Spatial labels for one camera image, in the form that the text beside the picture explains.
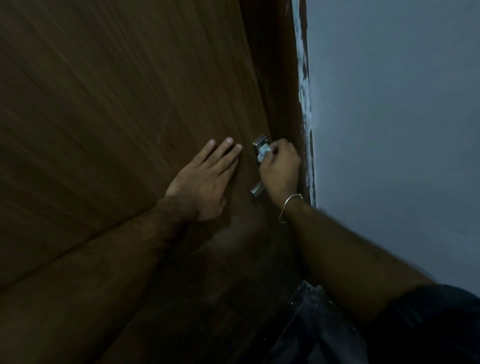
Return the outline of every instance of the metal bangle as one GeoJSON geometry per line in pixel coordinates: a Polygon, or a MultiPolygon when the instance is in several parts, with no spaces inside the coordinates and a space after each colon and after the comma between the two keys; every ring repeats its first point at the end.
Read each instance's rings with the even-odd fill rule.
{"type": "Polygon", "coordinates": [[[303,196],[301,194],[293,194],[292,196],[287,198],[287,200],[283,204],[282,212],[280,212],[280,216],[278,217],[278,221],[280,221],[281,224],[286,224],[287,223],[285,220],[282,220],[282,215],[283,215],[283,211],[285,211],[285,206],[287,205],[287,203],[290,201],[290,199],[292,197],[300,197],[303,200],[303,196]]]}

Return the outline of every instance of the door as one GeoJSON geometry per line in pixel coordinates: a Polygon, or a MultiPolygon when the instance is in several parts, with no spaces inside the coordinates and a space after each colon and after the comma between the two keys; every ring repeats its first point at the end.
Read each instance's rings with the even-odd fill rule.
{"type": "Polygon", "coordinates": [[[168,252],[102,361],[234,361],[299,282],[289,231],[250,197],[268,128],[238,1],[0,6],[0,284],[151,207],[231,136],[244,151],[224,215],[168,252]]]}

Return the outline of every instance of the door handle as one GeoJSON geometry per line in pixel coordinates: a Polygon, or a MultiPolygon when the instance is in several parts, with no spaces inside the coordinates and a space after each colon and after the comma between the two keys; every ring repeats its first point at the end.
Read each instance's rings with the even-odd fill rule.
{"type": "MultiPolygon", "coordinates": [[[[262,162],[265,158],[265,153],[271,151],[270,144],[268,142],[268,136],[262,135],[260,136],[254,143],[253,148],[255,150],[255,155],[257,156],[258,164],[262,162]]],[[[258,197],[259,194],[265,189],[262,181],[258,182],[255,187],[250,190],[250,193],[253,197],[258,197]]]]}

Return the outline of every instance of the grey wall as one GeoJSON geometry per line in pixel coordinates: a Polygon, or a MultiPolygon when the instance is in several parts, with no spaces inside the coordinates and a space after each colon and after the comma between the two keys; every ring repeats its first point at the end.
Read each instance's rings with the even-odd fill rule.
{"type": "Polygon", "coordinates": [[[307,0],[317,205],[480,294],[480,1],[307,0]]]}

